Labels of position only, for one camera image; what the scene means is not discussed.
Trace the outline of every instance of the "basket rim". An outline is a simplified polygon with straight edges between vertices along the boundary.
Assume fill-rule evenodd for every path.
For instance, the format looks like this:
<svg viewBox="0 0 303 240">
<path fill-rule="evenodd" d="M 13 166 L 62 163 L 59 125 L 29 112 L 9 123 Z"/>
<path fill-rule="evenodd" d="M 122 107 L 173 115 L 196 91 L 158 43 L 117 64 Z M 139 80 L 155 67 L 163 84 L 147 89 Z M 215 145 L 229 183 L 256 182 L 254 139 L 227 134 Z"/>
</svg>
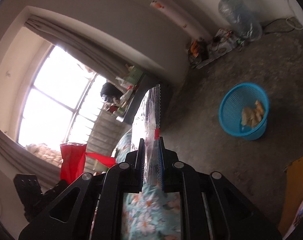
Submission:
<svg viewBox="0 0 303 240">
<path fill-rule="evenodd" d="M 232 132 L 232 131 L 229 131 L 225 125 L 223 124 L 223 121 L 222 121 L 222 107 L 225 103 L 225 101 L 227 100 L 227 98 L 229 98 L 230 94 L 240 88 L 240 87 L 247 87 L 247 86 L 250 86 L 250 87 L 254 87 L 255 89 L 259 90 L 263 97 L 265 98 L 266 102 L 267 102 L 267 105 L 264 106 L 265 108 L 265 114 L 264 114 L 264 117 L 263 119 L 261 120 L 261 122 L 252 130 L 250 130 L 249 132 L 244 132 L 244 133 L 235 133 L 235 132 Z M 219 123 L 221 125 L 221 127 L 223 128 L 223 130 L 232 135 L 232 136 L 235 136 L 235 137 L 244 137 L 244 136 L 247 136 L 247 135 L 251 135 L 253 134 L 254 132 L 256 132 L 263 124 L 264 122 L 266 121 L 267 119 L 267 115 L 268 115 L 268 112 L 269 112 L 269 99 L 268 99 L 268 96 L 265 92 L 265 90 L 263 88 L 261 88 L 260 86 L 254 84 L 254 83 L 241 83 L 241 84 L 238 84 L 236 86 L 234 86 L 231 90 L 228 91 L 228 93 L 224 96 L 224 98 L 222 99 L 221 103 L 220 103 L 220 106 L 219 106 Z"/>
</svg>

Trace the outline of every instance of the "concrete floor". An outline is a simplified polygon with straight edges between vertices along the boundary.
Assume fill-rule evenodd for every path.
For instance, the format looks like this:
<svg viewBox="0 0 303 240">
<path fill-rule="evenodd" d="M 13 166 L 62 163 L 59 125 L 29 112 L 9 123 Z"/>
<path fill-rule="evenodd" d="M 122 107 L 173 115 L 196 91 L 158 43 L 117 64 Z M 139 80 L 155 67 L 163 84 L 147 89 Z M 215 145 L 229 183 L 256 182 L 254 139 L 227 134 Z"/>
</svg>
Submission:
<svg viewBox="0 0 303 240">
<path fill-rule="evenodd" d="M 275 25 L 273 30 L 288 30 Z M 218 121 L 222 98 L 242 82 L 260 85 L 270 100 L 267 130 L 256 141 L 226 134 Z M 235 49 L 190 70 L 167 115 L 166 148 L 196 171 L 220 171 L 277 224 L 285 199 L 284 169 L 303 156 L 303 31 L 265 35 L 241 52 Z"/>
</svg>

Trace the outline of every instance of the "orange plastic bag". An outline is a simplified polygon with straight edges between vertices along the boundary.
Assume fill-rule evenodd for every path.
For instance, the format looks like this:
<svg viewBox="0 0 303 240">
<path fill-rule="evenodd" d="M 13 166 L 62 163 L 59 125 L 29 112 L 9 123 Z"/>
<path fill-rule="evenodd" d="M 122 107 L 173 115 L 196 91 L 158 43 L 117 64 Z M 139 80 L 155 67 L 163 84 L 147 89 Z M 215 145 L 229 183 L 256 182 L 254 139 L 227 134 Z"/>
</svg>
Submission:
<svg viewBox="0 0 303 240">
<path fill-rule="evenodd" d="M 60 171 L 60 179 L 71 184 L 84 172 L 86 155 L 98 160 L 105 166 L 111 168 L 116 164 L 116 159 L 98 153 L 87 153 L 87 144 L 63 143 L 60 145 L 61 157 L 63 159 Z"/>
</svg>

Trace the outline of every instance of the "yellow board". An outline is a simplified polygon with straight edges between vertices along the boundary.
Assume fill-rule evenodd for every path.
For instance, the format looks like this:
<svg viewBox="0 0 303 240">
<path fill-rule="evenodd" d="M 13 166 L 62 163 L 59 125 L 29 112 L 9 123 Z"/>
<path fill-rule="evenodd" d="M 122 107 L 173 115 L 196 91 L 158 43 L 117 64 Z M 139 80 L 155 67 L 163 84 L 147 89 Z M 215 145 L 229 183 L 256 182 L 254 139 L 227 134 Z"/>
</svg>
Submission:
<svg viewBox="0 0 303 240">
<path fill-rule="evenodd" d="M 294 161 L 287 168 L 287 187 L 283 213 L 278 226 L 281 235 L 284 236 L 303 201 L 303 157 Z"/>
</svg>

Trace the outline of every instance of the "clear plastic water jug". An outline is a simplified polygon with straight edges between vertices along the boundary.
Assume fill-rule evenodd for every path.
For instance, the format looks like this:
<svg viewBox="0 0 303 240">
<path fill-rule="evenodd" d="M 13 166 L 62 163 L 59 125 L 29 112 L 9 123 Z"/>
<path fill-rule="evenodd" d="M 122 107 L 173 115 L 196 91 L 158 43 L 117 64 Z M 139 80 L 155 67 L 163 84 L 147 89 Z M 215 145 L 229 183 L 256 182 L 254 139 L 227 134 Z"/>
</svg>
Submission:
<svg viewBox="0 0 303 240">
<path fill-rule="evenodd" d="M 240 38 L 248 41 L 261 38 L 261 25 L 242 0 L 220 0 L 218 11 Z"/>
</svg>

